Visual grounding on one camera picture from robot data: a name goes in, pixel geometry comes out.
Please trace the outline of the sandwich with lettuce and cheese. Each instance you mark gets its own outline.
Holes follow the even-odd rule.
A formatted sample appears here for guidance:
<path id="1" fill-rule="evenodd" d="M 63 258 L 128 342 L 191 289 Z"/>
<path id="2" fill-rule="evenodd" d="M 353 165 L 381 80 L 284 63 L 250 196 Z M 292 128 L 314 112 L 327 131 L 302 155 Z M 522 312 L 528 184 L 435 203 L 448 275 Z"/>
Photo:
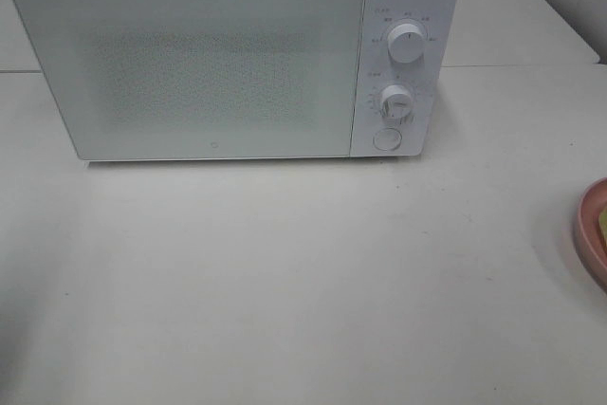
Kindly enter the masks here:
<path id="1" fill-rule="evenodd" d="M 598 215 L 598 232 L 604 250 L 607 250 L 607 208 L 604 207 Z"/>

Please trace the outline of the pink round plate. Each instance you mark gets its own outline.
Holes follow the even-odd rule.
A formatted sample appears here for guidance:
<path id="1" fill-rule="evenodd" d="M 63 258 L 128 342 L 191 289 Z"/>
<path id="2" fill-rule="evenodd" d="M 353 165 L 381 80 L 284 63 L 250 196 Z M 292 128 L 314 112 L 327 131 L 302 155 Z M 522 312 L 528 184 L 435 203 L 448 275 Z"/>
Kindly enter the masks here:
<path id="1" fill-rule="evenodd" d="M 574 239 L 580 261 L 597 285 L 606 291 L 606 250 L 598 232 L 598 215 L 606 207 L 606 178 L 591 184 L 576 209 Z"/>

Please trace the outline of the white timer knob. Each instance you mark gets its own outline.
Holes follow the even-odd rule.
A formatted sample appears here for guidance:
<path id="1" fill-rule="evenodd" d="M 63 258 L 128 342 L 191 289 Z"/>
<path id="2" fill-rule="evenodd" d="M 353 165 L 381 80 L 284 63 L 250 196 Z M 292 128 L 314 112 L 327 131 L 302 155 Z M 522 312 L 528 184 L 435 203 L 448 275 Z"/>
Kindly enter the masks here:
<path id="1" fill-rule="evenodd" d="M 380 111 L 386 120 L 402 120 L 409 116 L 414 108 L 414 96 L 403 85 L 386 86 L 379 93 Z"/>

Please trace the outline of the white microwave door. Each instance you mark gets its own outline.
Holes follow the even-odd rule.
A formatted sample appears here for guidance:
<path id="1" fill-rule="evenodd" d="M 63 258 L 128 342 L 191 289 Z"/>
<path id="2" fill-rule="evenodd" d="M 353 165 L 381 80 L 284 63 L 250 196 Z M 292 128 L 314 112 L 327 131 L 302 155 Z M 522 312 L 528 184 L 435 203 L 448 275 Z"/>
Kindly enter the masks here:
<path id="1" fill-rule="evenodd" d="M 362 0 L 14 0 L 78 157 L 346 156 Z"/>

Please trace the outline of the round white door button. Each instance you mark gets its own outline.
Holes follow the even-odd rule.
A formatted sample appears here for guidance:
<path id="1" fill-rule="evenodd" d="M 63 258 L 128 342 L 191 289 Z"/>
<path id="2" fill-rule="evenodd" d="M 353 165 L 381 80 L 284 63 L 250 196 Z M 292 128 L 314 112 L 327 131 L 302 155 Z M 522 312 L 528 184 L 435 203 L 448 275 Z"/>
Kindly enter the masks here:
<path id="1" fill-rule="evenodd" d="M 383 152 L 391 152 L 397 150 L 402 142 L 401 133 L 395 128 L 384 128 L 374 134 L 373 144 Z"/>

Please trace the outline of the upper white round knob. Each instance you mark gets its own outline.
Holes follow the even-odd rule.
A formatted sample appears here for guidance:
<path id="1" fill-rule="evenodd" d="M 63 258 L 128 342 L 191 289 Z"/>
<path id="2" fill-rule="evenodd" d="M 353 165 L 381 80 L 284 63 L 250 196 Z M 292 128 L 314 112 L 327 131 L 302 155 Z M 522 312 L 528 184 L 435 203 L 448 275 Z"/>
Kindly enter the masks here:
<path id="1" fill-rule="evenodd" d="M 390 58 L 398 64 L 411 64 L 425 51 L 428 34 L 415 20 L 406 19 L 392 26 L 386 34 Z"/>

